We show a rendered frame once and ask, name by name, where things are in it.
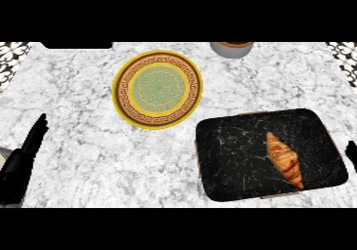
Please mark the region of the black marble tray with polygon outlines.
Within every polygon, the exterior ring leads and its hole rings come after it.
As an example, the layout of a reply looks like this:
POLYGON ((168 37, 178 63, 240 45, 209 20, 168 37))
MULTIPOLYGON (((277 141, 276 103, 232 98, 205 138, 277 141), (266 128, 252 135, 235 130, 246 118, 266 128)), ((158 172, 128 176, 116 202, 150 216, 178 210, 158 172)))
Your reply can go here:
POLYGON ((307 108, 201 121, 196 146, 205 194, 214 201, 329 188, 347 182, 326 126, 307 108))

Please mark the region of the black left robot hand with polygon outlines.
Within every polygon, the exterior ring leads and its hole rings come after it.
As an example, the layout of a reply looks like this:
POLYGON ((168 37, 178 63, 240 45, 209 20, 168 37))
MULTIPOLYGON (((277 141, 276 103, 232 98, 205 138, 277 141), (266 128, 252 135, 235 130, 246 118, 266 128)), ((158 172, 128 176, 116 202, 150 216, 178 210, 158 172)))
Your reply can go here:
POLYGON ((0 170, 0 206, 22 203, 32 163, 47 130, 46 114, 41 114, 31 126, 23 145, 13 150, 0 170))

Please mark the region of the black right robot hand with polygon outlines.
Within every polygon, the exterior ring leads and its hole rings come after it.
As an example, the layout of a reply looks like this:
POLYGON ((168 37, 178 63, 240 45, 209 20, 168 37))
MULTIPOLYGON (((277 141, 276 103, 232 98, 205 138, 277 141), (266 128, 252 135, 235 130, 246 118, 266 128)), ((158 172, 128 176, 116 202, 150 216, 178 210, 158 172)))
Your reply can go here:
POLYGON ((357 173, 357 145, 353 141, 348 142, 348 145, 345 147, 345 155, 354 165, 354 170, 357 173))

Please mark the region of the grey cup with brown rim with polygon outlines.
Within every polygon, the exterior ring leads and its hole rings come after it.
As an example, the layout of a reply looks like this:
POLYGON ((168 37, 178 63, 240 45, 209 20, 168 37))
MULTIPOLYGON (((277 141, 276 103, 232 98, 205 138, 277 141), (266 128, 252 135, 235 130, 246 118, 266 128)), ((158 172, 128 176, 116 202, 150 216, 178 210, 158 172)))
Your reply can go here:
POLYGON ((251 50, 254 43, 252 42, 211 42, 211 49, 215 53, 227 59, 240 59, 243 58, 251 50))

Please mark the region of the yellow brown patterned plate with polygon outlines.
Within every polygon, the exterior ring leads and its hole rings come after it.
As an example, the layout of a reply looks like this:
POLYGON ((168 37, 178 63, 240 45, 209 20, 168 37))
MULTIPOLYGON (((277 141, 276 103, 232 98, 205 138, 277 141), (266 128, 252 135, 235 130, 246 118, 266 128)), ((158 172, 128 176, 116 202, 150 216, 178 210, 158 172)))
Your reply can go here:
POLYGON ((202 98, 204 80, 193 62, 177 52, 147 51, 122 65, 112 101, 122 118, 144 129, 177 125, 202 98))

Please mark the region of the golden brown croissant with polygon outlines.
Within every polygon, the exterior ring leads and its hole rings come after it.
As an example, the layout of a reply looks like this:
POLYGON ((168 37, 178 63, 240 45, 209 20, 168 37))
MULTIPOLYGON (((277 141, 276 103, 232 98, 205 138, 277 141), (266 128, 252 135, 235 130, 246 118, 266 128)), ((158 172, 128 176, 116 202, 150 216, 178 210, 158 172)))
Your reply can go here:
POLYGON ((298 153, 280 141, 273 132, 267 132, 267 158, 289 184, 302 189, 298 153))

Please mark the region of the black flat appliance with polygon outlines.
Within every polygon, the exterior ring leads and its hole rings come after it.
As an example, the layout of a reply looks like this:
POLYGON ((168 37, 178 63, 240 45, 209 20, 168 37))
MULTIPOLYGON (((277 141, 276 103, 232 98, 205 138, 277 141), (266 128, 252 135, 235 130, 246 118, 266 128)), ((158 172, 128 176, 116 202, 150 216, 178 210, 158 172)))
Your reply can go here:
POLYGON ((109 49, 112 42, 41 42, 47 49, 109 49))

